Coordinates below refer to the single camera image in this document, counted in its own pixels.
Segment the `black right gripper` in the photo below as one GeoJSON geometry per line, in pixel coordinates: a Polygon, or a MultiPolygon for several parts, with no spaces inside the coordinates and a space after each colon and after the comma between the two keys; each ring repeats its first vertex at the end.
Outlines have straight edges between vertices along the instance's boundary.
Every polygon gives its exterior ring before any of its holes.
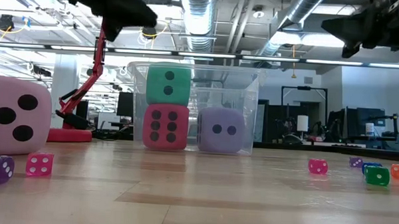
{"type": "Polygon", "coordinates": [[[322,22],[323,30],[345,42],[342,58],[354,56],[360,44],[399,51],[399,0],[370,0],[370,5],[357,14],[322,22]]]}

